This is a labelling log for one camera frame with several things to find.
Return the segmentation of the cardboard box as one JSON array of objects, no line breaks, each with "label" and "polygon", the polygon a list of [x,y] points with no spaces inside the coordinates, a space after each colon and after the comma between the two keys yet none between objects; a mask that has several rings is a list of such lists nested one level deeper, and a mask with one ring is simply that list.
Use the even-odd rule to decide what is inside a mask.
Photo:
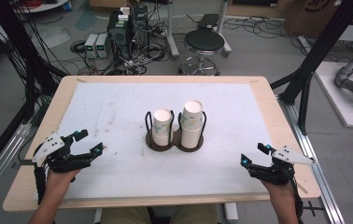
[{"label": "cardboard box", "polygon": [[284,28],[289,35],[317,38],[344,2],[353,0],[293,0]]}]

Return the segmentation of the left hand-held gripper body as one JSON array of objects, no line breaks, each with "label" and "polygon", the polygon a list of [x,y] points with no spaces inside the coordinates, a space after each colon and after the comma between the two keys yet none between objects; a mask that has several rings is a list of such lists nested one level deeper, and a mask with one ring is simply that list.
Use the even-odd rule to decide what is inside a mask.
[{"label": "left hand-held gripper body", "polygon": [[91,153],[72,155],[71,146],[76,142],[71,134],[61,136],[52,132],[34,153],[32,162],[43,161],[55,173],[67,173],[89,167]]}]

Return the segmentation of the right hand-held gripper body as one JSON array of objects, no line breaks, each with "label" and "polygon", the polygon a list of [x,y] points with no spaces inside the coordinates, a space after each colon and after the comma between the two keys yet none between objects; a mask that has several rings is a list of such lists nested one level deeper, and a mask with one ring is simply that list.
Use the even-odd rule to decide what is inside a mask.
[{"label": "right hand-held gripper body", "polygon": [[266,181],[275,185],[286,185],[294,179],[294,164],[315,164],[315,160],[309,158],[297,151],[283,146],[275,149],[274,153],[269,155],[272,157],[272,165],[265,167],[254,164],[252,162],[251,170],[248,171],[251,177],[261,181]]}]

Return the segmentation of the dark double cup holder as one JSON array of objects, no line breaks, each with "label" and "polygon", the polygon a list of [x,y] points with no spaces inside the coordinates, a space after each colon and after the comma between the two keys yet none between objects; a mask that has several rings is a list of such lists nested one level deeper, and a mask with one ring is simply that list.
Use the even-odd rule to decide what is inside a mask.
[{"label": "dark double cup holder", "polygon": [[206,125],[206,113],[203,112],[203,126],[201,127],[202,129],[202,134],[201,138],[199,140],[199,144],[195,148],[184,148],[181,145],[181,127],[182,127],[182,113],[179,113],[178,116],[176,117],[174,112],[172,110],[172,118],[171,118],[171,128],[170,128],[170,134],[171,138],[167,146],[165,147],[160,147],[154,143],[154,140],[152,138],[152,127],[153,127],[153,114],[148,111],[146,116],[145,116],[145,126],[146,126],[146,137],[145,141],[147,146],[157,152],[164,152],[169,150],[171,147],[177,147],[179,150],[184,151],[184,152],[194,152],[199,150],[203,143],[204,143],[204,131],[205,131],[205,125]]}]

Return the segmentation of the plain white paper cup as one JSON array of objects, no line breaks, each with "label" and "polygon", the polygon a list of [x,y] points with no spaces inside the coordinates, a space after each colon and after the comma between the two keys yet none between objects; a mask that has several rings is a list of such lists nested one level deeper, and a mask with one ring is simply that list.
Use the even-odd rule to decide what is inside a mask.
[{"label": "plain white paper cup", "polygon": [[184,126],[181,127],[181,145],[184,148],[195,148],[199,144],[199,140],[201,138],[202,129],[198,128],[195,130],[190,130],[185,128]]}]

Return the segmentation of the person's right hand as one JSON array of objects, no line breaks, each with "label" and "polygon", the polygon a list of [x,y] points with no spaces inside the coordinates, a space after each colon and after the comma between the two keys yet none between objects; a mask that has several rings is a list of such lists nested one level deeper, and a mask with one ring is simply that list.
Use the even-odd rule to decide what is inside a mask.
[{"label": "person's right hand", "polygon": [[269,194],[273,198],[293,198],[294,190],[291,184],[286,185],[275,185],[266,181],[261,182],[264,187],[268,190]]}]

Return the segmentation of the white platform board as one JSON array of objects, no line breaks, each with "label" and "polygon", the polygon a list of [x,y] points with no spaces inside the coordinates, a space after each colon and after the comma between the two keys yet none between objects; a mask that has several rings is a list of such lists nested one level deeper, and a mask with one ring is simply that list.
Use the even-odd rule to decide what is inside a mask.
[{"label": "white platform board", "polygon": [[353,93],[334,84],[336,73],[345,65],[323,62],[316,71],[316,77],[344,126],[353,128]]}]

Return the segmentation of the black round stool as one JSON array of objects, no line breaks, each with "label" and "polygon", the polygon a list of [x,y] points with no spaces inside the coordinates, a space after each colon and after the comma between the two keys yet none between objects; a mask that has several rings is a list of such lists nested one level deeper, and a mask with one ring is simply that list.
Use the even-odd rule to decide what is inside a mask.
[{"label": "black round stool", "polygon": [[206,29],[197,29],[188,32],[184,38],[186,49],[195,53],[187,58],[179,67],[178,73],[188,76],[218,76],[219,69],[208,56],[218,54],[223,46],[224,39],[221,35]]}]

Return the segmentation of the light wooden table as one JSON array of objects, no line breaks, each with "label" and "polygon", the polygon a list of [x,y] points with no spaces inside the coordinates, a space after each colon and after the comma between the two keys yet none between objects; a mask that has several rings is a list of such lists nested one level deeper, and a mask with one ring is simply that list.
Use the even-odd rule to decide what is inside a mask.
[{"label": "light wooden table", "polygon": [[[177,76],[142,76],[142,77],[99,77],[71,76],[63,78],[59,89],[50,104],[33,144],[38,146],[50,135],[58,132],[58,127],[69,107],[75,89],[80,83],[232,83],[248,84],[254,94],[265,127],[270,135],[269,145],[280,149],[287,146],[299,152],[301,149],[295,139],[291,127],[284,116],[280,105],[265,77],[177,77]],[[99,208],[126,207],[145,205],[171,205],[193,203],[226,203],[243,201],[261,201],[268,199],[266,190],[263,193],[204,195],[204,196],[165,196],[147,198],[104,198],[104,199],[69,199],[66,196],[64,208]]]}]

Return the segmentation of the tall printed paper cup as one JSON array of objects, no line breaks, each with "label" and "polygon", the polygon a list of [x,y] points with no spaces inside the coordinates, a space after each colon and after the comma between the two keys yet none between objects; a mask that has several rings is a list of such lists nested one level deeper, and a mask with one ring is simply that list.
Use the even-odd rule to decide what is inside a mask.
[{"label": "tall printed paper cup", "polygon": [[184,104],[182,113],[182,126],[195,131],[203,126],[203,105],[197,100],[189,100]]}]

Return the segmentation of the short printed paper cup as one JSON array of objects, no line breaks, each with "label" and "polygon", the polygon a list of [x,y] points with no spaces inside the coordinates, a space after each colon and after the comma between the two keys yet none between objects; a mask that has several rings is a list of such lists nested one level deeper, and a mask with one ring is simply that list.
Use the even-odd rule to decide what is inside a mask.
[{"label": "short printed paper cup", "polygon": [[152,138],[160,147],[167,146],[170,141],[171,118],[171,111],[166,108],[160,108],[154,112]]}]

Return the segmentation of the black computer tower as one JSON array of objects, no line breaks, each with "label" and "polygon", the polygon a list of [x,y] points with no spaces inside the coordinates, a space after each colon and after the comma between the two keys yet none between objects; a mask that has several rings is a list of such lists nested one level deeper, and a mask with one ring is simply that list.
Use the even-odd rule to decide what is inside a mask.
[{"label": "black computer tower", "polygon": [[113,53],[128,60],[131,58],[132,24],[128,15],[120,9],[114,10],[108,21],[107,33]]}]

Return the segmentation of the person's left hand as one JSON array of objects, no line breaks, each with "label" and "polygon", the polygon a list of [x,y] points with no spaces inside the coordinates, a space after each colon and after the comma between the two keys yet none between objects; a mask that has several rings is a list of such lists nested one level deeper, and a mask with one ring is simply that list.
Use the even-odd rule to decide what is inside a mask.
[{"label": "person's left hand", "polygon": [[48,190],[68,190],[72,179],[79,173],[79,170],[67,173],[55,173],[51,169],[48,171]]}]

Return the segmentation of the black metal frame strut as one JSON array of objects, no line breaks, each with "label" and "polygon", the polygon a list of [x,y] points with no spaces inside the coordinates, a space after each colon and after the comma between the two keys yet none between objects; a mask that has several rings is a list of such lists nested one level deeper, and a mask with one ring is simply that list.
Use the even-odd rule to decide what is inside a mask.
[{"label": "black metal frame strut", "polygon": [[304,135],[307,135],[306,115],[311,79],[352,20],[353,0],[342,0],[302,64],[293,73],[270,84],[272,90],[288,84],[287,88],[278,95],[286,105],[294,105],[296,97],[301,95],[297,124]]},{"label": "black metal frame strut", "polygon": [[8,38],[7,43],[0,39],[0,48],[24,85],[26,102],[22,108],[24,120],[28,120],[35,113],[38,99],[49,105],[49,99],[67,73],[40,56],[9,0],[0,0],[0,26]]}]

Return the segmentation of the grey bench power supply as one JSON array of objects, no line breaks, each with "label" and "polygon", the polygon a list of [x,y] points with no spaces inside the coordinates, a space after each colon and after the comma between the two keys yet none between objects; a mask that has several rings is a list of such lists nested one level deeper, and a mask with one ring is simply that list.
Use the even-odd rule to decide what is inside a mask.
[{"label": "grey bench power supply", "polygon": [[89,37],[87,38],[84,47],[86,50],[86,55],[89,58],[97,58],[98,54],[97,54],[97,50],[96,50],[96,40],[98,38],[98,35],[94,35],[91,34],[89,35]]},{"label": "grey bench power supply", "polygon": [[99,58],[106,58],[108,54],[107,35],[99,34],[95,43]]}]

